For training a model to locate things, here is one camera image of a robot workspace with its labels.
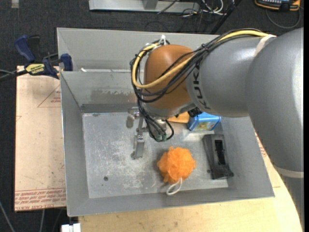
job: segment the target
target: table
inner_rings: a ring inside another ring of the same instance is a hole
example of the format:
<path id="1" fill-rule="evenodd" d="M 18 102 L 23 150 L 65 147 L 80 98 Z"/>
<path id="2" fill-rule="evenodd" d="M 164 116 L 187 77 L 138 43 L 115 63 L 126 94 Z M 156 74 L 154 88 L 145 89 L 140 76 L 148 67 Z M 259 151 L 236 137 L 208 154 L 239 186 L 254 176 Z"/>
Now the table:
<path id="1" fill-rule="evenodd" d="M 66 205 L 59 84 L 44 76 L 17 79 L 15 211 Z M 261 151 L 275 198 L 82 216 L 82 232 L 300 232 L 291 196 Z"/>

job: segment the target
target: blue carton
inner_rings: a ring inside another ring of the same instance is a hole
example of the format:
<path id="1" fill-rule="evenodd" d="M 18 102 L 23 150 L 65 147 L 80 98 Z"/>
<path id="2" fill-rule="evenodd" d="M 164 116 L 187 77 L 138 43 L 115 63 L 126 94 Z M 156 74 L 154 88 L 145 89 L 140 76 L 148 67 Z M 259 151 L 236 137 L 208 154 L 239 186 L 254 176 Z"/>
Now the blue carton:
<path id="1" fill-rule="evenodd" d="M 216 128 L 220 121 L 220 116 L 201 113 L 195 117 L 191 117 L 187 126 L 191 131 L 211 131 Z"/>

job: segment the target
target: gray robot arm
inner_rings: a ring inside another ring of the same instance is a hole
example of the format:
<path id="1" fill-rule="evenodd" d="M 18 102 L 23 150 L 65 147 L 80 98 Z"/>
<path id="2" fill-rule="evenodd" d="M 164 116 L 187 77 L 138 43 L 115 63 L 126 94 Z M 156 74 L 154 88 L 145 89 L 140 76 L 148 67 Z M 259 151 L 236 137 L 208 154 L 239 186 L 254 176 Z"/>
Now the gray robot arm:
<path id="1" fill-rule="evenodd" d="M 227 42 L 186 80 L 193 103 L 210 114 L 250 116 L 293 197 L 304 228 L 303 29 L 270 39 Z"/>

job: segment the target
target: yellow clamp label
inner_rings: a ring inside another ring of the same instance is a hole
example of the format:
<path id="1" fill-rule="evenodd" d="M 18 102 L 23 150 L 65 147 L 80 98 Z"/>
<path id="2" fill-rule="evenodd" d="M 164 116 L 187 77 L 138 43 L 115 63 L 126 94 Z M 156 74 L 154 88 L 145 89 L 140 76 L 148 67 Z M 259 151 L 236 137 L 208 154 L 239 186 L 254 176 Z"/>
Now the yellow clamp label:
<path id="1" fill-rule="evenodd" d="M 32 75 L 43 72 L 44 70 L 44 64 L 30 64 L 26 67 L 26 71 Z"/>

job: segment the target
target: cardboard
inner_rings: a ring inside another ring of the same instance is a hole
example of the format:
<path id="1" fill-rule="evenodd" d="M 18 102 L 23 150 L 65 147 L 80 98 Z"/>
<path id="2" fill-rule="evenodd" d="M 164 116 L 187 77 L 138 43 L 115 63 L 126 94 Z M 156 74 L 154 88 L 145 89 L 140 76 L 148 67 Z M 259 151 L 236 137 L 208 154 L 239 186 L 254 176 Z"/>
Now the cardboard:
<path id="1" fill-rule="evenodd" d="M 66 206 L 60 81 L 16 81 L 15 211 Z"/>

